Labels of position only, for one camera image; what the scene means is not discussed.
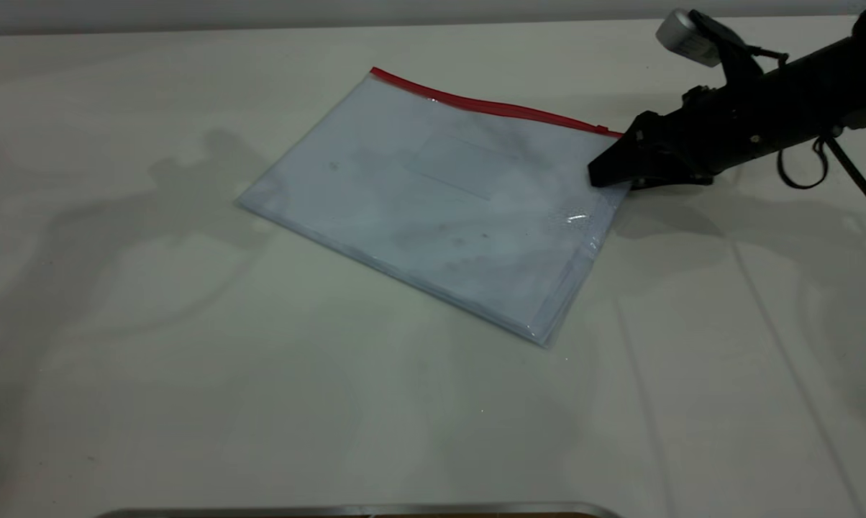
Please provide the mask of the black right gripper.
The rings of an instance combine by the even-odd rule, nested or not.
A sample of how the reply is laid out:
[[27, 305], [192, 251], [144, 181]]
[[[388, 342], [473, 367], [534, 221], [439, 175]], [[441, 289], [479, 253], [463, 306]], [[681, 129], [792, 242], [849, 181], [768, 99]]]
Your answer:
[[645, 111], [588, 164], [591, 186], [632, 191], [712, 186], [723, 171], [788, 146], [787, 76], [775, 70], [748, 84], [697, 86], [669, 114]]

